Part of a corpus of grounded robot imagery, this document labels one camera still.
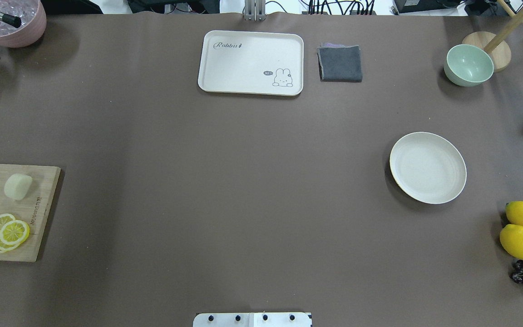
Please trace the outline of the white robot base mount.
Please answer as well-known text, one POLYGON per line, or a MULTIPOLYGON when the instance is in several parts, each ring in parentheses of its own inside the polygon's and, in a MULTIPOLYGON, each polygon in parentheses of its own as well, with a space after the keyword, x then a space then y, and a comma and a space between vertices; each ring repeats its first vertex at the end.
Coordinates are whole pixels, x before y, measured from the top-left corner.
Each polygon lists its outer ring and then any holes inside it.
POLYGON ((193 327, 311 327, 311 313, 306 312, 227 312, 201 313, 193 327))

